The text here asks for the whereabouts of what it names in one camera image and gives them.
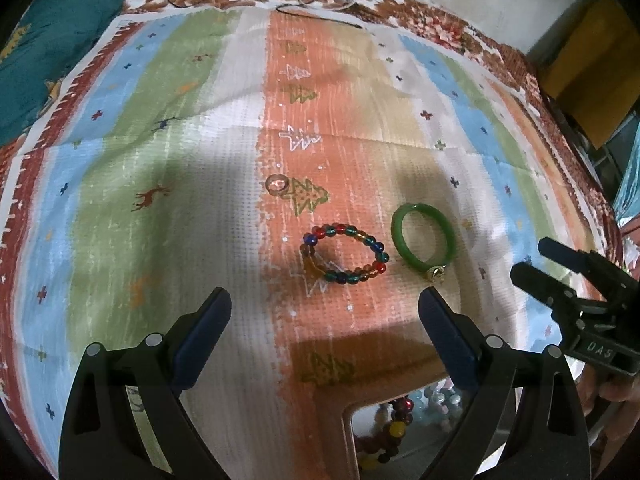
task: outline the jade bracelet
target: jade bracelet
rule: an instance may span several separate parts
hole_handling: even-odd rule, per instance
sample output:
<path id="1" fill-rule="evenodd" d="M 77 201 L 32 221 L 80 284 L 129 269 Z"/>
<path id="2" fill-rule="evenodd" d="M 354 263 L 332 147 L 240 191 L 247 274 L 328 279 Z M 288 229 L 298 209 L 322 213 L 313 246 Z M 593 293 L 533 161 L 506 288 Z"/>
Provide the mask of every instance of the jade bracelet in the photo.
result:
<path id="1" fill-rule="evenodd" d="M 412 211 L 417 211 L 427 218 L 435 220 L 442 229 L 445 240 L 447 241 L 447 252 L 442 260 L 424 262 L 409 250 L 409 247 L 404 241 L 404 235 L 402 234 L 402 222 L 407 213 L 411 213 Z M 430 281 L 434 281 L 439 275 L 442 276 L 445 267 L 449 265 L 456 255 L 456 235 L 453 232 L 453 227 L 446 216 L 433 206 L 427 204 L 404 204 L 400 206 L 391 220 L 391 238 L 402 259 L 415 270 L 424 274 Z"/>

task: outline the orange reindeer print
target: orange reindeer print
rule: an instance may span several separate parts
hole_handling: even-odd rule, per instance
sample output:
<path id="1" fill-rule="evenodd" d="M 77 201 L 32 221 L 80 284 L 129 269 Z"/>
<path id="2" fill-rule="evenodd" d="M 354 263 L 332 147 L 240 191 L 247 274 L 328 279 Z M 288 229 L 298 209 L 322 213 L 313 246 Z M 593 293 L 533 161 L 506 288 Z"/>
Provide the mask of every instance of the orange reindeer print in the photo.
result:
<path id="1" fill-rule="evenodd" d="M 154 195 L 156 193 L 162 193 L 164 196 L 169 196 L 171 190 L 168 187 L 162 187 L 158 184 L 146 193 L 136 193 L 136 198 L 141 198 L 142 202 L 134 204 L 136 208 L 132 209 L 132 211 L 140 211 L 143 207 L 149 207 L 154 202 Z"/>

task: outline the bed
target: bed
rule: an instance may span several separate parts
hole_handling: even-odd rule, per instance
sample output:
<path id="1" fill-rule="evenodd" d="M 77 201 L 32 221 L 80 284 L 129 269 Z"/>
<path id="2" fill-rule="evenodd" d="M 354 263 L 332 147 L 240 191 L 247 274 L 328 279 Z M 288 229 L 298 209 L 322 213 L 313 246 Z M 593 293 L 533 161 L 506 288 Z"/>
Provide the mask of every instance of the bed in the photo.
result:
<path id="1" fill-rule="evenodd" d="M 521 53 L 415 0 L 331 12 L 350 1 L 310 18 L 277 9 L 292 0 L 125 0 L 2 150 L 1 393 L 52 473 L 84 348 L 136 345 L 224 286 L 232 320 L 183 404 L 232 478 L 327 478 L 327 419 L 446 375 L 417 319 L 429 283 L 391 240 L 403 203 L 447 216 L 459 248 L 438 290 L 516 348 L 560 335 L 514 263 L 591 293 L 540 238 L 620 261 L 613 211 Z M 383 241 L 387 272 L 310 272 L 302 236 L 333 222 Z M 430 229 L 408 222 L 416 253 L 437 249 Z M 335 269 L 366 254 L 343 239 L 318 253 Z"/>

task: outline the ring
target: ring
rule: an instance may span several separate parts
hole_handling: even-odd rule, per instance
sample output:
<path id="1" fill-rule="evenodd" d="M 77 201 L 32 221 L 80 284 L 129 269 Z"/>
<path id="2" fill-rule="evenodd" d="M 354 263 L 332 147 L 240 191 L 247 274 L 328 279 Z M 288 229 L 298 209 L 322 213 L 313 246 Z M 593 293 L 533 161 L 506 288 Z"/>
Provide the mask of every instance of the ring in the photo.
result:
<path id="1" fill-rule="evenodd" d="M 374 252 L 376 259 L 371 265 L 365 265 L 362 268 L 356 267 L 355 270 L 345 270 L 344 272 L 336 272 L 318 264 L 315 258 L 318 240 L 322 240 L 324 237 L 333 238 L 335 235 L 347 235 L 362 242 Z M 385 245 L 377 241 L 373 236 L 366 234 L 366 232 L 358 231 L 358 228 L 353 225 L 335 223 L 332 225 L 325 224 L 322 227 L 315 226 L 310 233 L 303 235 L 302 241 L 300 253 L 304 262 L 308 263 L 318 275 L 323 276 L 329 283 L 355 285 L 359 282 L 366 282 L 369 278 L 375 278 L 377 275 L 384 273 L 386 271 L 385 264 L 389 261 L 389 255 L 384 252 Z"/>
<path id="2" fill-rule="evenodd" d="M 402 234 L 402 222 L 407 213 L 412 211 L 420 212 L 422 215 L 435 220 L 442 229 L 445 240 L 447 241 L 447 253 L 442 261 L 424 262 L 409 250 L 409 247 L 404 241 L 404 235 Z M 433 206 L 427 204 L 404 204 L 400 206 L 391 219 L 391 238 L 402 259 L 423 274 L 430 282 L 434 282 L 436 279 L 443 279 L 445 267 L 449 265 L 456 255 L 456 235 L 453 232 L 453 227 L 446 216 Z"/>
<path id="3" fill-rule="evenodd" d="M 289 177 L 276 173 L 267 177 L 264 187 L 271 196 L 283 196 L 289 190 Z"/>

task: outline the teal pillow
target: teal pillow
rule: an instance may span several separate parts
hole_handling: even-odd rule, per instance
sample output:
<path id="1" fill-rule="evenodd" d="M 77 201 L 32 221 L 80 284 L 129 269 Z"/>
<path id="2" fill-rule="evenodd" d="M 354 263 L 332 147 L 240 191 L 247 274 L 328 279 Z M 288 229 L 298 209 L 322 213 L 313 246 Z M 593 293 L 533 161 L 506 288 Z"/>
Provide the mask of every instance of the teal pillow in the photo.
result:
<path id="1" fill-rule="evenodd" d="M 33 1 L 0 52 L 0 145 L 44 112 L 59 81 L 91 50 L 123 1 Z"/>

